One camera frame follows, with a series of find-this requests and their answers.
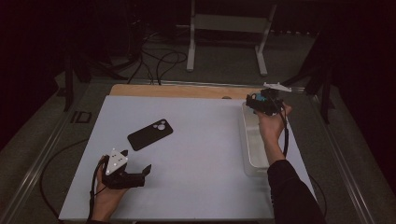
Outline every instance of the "white board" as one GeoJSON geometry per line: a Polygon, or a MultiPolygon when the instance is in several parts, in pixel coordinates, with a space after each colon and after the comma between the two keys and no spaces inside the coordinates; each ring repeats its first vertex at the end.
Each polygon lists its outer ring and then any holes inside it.
{"type": "MultiPolygon", "coordinates": [[[[67,194],[60,219],[89,214],[92,175],[102,155],[129,150],[126,171],[152,164],[146,186],[130,189],[112,218],[247,220],[273,218],[265,177],[244,172],[238,117],[243,100],[107,96],[67,194]],[[167,119],[174,132],[133,151],[127,135],[167,119]]],[[[288,159],[314,192],[290,130],[288,159]]]]}

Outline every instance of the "black phone case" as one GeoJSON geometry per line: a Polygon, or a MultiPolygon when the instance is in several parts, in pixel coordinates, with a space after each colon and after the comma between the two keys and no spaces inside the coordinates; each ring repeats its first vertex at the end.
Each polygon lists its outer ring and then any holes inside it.
{"type": "Polygon", "coordinates": [[[149,126],[128,135],[132,149],[138,151],[173,132],[166,119],[160,119],[149,126]]]}

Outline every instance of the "sleeve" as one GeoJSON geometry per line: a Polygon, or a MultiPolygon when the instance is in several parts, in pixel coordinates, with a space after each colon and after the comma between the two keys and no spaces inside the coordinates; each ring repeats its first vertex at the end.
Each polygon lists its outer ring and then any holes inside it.
{"type": "Polygon", "coordinates": [[[96,221],[96,220],[90,220],[88,219],[85,224],[110,224],[109,222],[103,222],[103,221],[96,221]]]}
{"type": "Polygon", "coordinates": [[[268,169],[276,224],[326,223],[317,201],[291,164],[276,161],[268,169]]]}

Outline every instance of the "human hand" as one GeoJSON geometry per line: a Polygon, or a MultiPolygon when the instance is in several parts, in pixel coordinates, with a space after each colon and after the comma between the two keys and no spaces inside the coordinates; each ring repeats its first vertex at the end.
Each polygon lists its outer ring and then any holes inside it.
{"type": "MultiPolygon", "coordinates": [[[[291,106],[283,104],[284,110],[282,110],[282,116],[286,119],[286,116],[291,112],[291,106]]],[[[268,116],[260,111],[256,110],[257,116],[259,116],[259,128],[262,140],[264,143],[274,143],[279,139],[284,127],[284,122],[280,114],[268,116]]]]}
{"type": "Polygon", "coordinates": [[[128,189],[107,188],[102,182],[103,166],[101,165],[96,173],[96,197],[91,220],[108,222],[128,189]]]}
{"type": "MultiPolygon", "coordinates": [[[[291,106],[283,104],[284,110],[282,110],[282,116],[286,119],[286,116],[291,112],[291,106]]],[[[283,129],[285,128],[283,119],[280,114],[268,116],[260,111],[255,111],[259,117],[259,129],[264,142],[265,153],[269,164],[271,165],[275,161],[285,160],[278,139],[283,129]]]]}

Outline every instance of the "white stand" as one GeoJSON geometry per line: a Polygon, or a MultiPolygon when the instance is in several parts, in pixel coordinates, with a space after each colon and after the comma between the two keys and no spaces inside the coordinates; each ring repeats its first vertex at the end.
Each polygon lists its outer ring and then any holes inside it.
{"type": "Polygon", "coordinates": [[[194,70],[195,57],[195,29],[236,31],[262,34],[262,42],[256,46],[257,62],[259,64],[260,75],[267,76],[267,68],[262,56],[265,42],[270,32],[271,23],[275,15],[276,5],[272,5],[268,18],[250,18],[235,16],[219,16],[195,14],[195,0],[191,0],[191,26],[190,26],[190,47],[187,60],[187,71],[194,70]]]}

